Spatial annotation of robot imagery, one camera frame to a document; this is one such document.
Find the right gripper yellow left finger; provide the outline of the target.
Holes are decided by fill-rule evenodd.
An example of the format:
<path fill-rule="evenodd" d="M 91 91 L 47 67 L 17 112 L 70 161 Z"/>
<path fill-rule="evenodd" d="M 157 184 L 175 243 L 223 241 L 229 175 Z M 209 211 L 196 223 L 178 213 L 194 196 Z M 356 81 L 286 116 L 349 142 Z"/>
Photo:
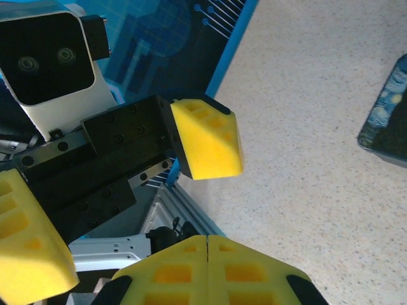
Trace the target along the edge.
<path fill-rule="evenodd" d="M 97 304 L 207 304 L 207 237 L 193 236 L 118 270 Z"/>

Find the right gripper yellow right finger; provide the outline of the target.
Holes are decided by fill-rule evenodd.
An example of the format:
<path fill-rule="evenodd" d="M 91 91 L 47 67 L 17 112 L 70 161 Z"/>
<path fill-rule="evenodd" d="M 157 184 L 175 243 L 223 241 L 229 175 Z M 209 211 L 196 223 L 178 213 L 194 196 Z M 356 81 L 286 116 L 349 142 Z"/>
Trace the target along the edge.
<path fill-rule="evenodd" d="M 222 236 L 208 250 L 209 304 L 327 304 L 302 270 Z"/>

